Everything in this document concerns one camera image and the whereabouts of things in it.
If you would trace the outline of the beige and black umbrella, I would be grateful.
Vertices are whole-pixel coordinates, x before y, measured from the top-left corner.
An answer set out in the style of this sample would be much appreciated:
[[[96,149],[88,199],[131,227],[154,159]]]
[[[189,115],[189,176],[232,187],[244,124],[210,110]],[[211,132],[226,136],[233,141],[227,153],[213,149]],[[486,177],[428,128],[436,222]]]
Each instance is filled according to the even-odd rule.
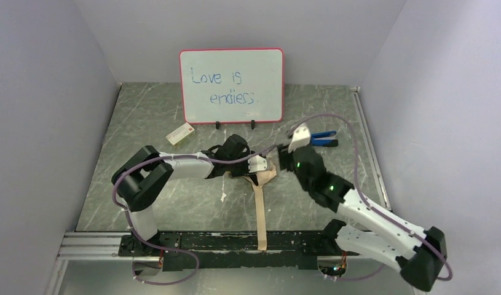
[[[254,193],[254,204],[256,208],[256,233],[257,233],[257,250],[261,252],[267,251],[267,231],[266,231],[266,212],[264,204],[264,186],[274,179],[277,175],[276,167],[271,158],[265,158],[266,169],[257,171],[253,175],[244,176],[251,186]]]

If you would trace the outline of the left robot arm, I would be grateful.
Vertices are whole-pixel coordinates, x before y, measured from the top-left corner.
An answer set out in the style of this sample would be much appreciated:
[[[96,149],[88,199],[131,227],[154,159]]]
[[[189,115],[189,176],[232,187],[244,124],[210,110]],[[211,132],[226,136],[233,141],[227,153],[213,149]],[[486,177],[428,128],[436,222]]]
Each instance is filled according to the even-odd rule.
[[[160,243],[153,204],[164,186],[173,180],[212,179],[229,173],[250,176],[268,168],[264,154],[252,151],[239,135],[229,136],[221,145],[195,154],[168,154],[144,146],[121,166],[111,179],[116,205],[126,210],[130,230],[140,241]]]

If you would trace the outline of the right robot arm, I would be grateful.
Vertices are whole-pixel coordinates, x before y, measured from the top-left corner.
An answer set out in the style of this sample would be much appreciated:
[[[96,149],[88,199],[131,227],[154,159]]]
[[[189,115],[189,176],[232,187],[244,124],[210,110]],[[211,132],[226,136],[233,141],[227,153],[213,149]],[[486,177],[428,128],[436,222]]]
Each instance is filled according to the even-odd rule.
[[[361,196],[352,183],[326,169],[312,146],[290,152],[288,146],[280,145],[277,150],[280,169],[294,173],[318,205],[367,228],[363,232],[333,221],[326,227],[330,245],[374,259],[399,272],[412,287],[431,291],[447,258],[441,230],[412,224]]]

